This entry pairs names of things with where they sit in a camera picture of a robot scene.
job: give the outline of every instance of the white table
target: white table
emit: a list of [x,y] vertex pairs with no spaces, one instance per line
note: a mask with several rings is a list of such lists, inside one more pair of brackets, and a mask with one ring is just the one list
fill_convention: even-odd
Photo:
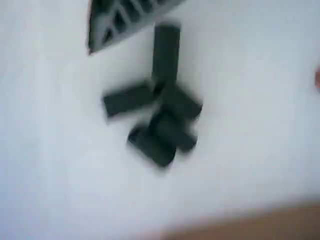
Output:
[[124,239],[320,194],[318,0],[188,0],[180,81],[204,100],[199,141],[159,174],[126,145],[137,112],[100,97],[150,74],[153,26],[86,55],[86,0],[0,9],[0,237]]

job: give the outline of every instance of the stacked blocks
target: stacked blocks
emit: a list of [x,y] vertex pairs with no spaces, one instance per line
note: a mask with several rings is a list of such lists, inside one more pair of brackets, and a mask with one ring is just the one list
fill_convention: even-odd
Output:
[[187,154],[194,149],[197,137],[188,128],[202,111],[202,104],[177,83],[179,46],[180,26],[157,25],[151,80],[103,97],[109,118],[158,103],[151,121],[137,124],[128,142],[161,169],[170,166],[177,150]]

